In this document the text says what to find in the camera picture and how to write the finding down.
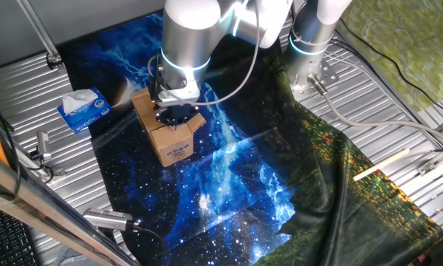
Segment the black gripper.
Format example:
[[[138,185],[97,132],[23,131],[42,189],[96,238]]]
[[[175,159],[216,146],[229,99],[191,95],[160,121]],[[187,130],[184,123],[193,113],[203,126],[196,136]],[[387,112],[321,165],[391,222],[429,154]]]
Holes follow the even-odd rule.
[[[188,103],[175,106],[159,107],[155,112],[156,121],[165,126],[175,127],[187,123],[195,115],[199,114],[199,109]]]

